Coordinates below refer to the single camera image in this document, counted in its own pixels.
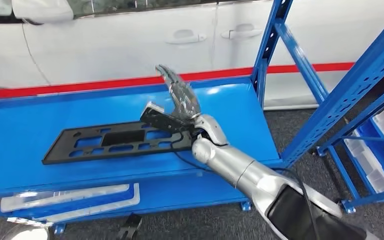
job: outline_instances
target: black bracket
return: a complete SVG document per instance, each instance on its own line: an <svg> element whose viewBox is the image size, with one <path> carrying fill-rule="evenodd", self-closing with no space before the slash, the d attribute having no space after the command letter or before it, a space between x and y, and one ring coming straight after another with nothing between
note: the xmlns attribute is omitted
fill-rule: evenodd
<svg viewBox="0 0 384 240"><path fill-rule="evenodd" d="M138 229L141 226L142 217L137 214L130 214L124 225L117 234L116 240L135 240Z"/></svg>
<svg viewBox="0 0 384 240"><path fill-rule="evenodd" d="M42 163L47 165L110 159L177 152L191 148L192 139L187 130L172 133L136 121L64 129L46 153Z"/></svg>

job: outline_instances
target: robotic hand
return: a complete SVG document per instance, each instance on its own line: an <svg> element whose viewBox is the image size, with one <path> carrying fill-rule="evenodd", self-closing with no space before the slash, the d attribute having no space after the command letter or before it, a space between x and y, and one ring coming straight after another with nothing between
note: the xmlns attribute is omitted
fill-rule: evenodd
<svg viewBox="0 0 384 240"><path fill-rule="evenodd" d="M141 121L172 133L189 130L193 156L250 200L282 240L376 240L340 220L342 211L313 188L266 167L230 145L221 126L202 114L192 88L168 67L156 67L174 101L172 114L148 103Z"/></svg>

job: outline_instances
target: shelf foot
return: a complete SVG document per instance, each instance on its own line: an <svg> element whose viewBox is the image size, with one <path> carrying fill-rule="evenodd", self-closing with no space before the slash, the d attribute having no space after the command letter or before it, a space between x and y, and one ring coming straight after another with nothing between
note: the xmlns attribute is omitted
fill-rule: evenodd
<svg viewBox="0 0 384 240"><path fill-rule="evenodd" d="M63 234L64 231L66 230L66 224L65 223L55 224L53 228L54 228L53 234L60 235L60 234Z"/></svg>
<svg viewBox="0 0 384 240"><path fill-rule="evenodd" d="M242 211L244 211L244 212L251 211L251 202L249 200L248 201L242 201L240 203L240 207L242 208Z"/></svg>
<svg viewBox="0 0 384 240"><path fill-rule="evenodd" d="M356 213L356 208L351 205L349 200L341 200L340 203L347 214Z"/></svg>

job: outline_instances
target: black plastic panel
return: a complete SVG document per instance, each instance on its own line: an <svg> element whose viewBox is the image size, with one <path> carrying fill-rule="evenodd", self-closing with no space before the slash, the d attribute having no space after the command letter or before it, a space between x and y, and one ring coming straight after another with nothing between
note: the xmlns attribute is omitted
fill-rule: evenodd
<svg viewBox="0 0 384 240"><path fill-rule="evenodd" d="M42 163L60 164L189 150L188 131L169 133L136 121L64 129L46 153Z"/></svg>

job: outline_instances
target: blue shelf surface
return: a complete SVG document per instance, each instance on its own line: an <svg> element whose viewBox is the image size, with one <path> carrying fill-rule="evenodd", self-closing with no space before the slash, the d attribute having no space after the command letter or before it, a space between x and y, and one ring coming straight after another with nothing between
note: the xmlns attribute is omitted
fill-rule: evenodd
<svg viewBox="0 0 384 240"><path fill-rule="evenodd" d="M233 188L225 180L213 173L204 173L202 176L177 176L175 180L171 178L145 180L139 183L139 191L140 203L138 205L71 219L62 223L114 218L127 216L131 213L148 214L237 203L248 199L239 190Z"/></svg>
<svg viewBox="0 0 384 240"><path fill-rule="evenodd" d="M191 85L202 112L215 117L233 146L268 166L283 166L249 77ZM166 110L174 108L165 85L1 99L0 196L201 172L170 152L42 164L45 153L63 129L138 121L148 101L155 101ZM194 161L190 151L180 154Z"/></svg>

